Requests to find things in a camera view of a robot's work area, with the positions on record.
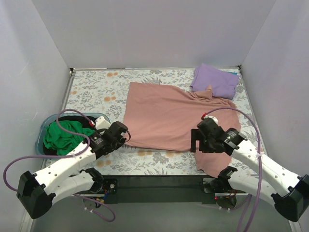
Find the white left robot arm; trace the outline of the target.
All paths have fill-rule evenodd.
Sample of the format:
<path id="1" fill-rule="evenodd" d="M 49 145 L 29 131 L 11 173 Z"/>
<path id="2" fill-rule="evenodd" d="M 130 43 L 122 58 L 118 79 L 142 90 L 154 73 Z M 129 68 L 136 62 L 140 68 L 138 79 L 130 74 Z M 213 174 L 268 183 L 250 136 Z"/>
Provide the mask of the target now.
<path id="1" fill-rule="evenodd" d="M 20 176 L 17 198 L 32 219 L 47 213 L 56 202 L 73 194 L 103 191 L 104 177 L 95 168 L 83 169 L 101 156 L 120 148 L 126 139 L 127 126 L 116 121 L 107 129 L 98 129 L 89 136 L 90 143 L 81 142 L 76 151 L 35 173 L 26 171 Z"/>

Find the pink t shirt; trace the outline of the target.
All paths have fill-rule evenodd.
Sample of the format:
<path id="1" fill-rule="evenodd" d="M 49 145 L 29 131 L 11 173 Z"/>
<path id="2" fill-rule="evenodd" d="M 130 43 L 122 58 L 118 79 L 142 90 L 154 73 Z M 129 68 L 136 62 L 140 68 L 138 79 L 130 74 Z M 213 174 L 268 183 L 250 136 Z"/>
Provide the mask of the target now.
<path id="1" fill-rule="evenodd" d="M 133 147 L 189 151 L 191 129 L 211 110 L 224 130 L 241 129 L 236 106 L 231 100 L 217 98 L 209 87 L 187 92 L 176 86 L 136 83 L 129 85 L 124 124 Z"/>

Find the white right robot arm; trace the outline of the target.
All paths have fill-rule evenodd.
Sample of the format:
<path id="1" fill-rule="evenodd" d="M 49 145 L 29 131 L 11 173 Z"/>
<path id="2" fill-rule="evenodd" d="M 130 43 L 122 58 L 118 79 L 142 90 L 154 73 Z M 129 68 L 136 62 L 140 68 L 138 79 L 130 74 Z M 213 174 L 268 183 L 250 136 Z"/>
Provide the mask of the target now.
<path id="1" fill-rule="evenodd" d="M 309 206 L 309 176 L 299 176 L 280 166 L 234 128 L 223 130 L 215 117 L 203 119 L 191 130 L 191 152 L 225 153 L 256 172 L 259 177 L 241 174 L 228 166 L 209 187 L 229 192 L 240 190 L 270 205 L 289 221 L 297 222 Z"/>

